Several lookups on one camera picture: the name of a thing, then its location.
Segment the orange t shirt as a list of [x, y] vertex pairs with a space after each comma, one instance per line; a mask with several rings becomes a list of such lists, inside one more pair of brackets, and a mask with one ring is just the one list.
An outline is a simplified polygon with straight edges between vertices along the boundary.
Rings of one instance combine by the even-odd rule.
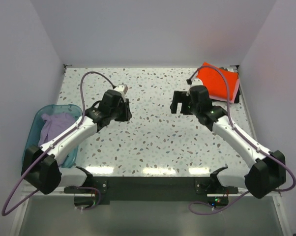
[[[237, 72], [224, 70], [214, 66], [225, 77], [229, 88], [229, 99], [231, 103], [235, 103], [237, 92], [239, 89], [239, 77]], [[212, 68], [201, 69], [197, 77], [203, 82], [203, 85], [208, 89], [209, 97], [218, 101], [227, 101], [227, 90], [224, 80], [221, 75]]]

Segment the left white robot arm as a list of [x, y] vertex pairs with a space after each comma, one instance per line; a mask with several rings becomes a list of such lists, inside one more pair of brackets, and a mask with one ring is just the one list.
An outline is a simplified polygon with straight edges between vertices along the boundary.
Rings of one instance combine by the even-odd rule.
[[22, 167], [22, 177], [43, 194], [57, 187], [75, 186], [80, 192], [92, 189], [91, 173], [81, 167], [62, 168], [67, 155], [80, 143], [108, 126], [111, 121], [125, 122], [132, 117], [128, 87], [118, 85], [107, 90], [98, 107], [90, 107], [68, 129], [40, 147], [30, 146]]

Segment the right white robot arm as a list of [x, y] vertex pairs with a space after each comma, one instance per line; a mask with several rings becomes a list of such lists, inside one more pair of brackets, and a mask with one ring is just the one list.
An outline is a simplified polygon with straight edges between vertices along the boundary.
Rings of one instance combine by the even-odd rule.
[[285, 156], [280, 151], [272, 152], [244, 132], [228, 117], [221, 106], [213, 105], [205, 86], [193, 86], [189, 91], [174, 91], [171, 112], [194, 115], [200, 124], [220, 136], [244, 160], [248, 170], [228, 171], [219, 168], [210, 174], [210, 188], [221, 193], [227, 187], [245, 188], [254, 197], [261, 199], [286, 182]]

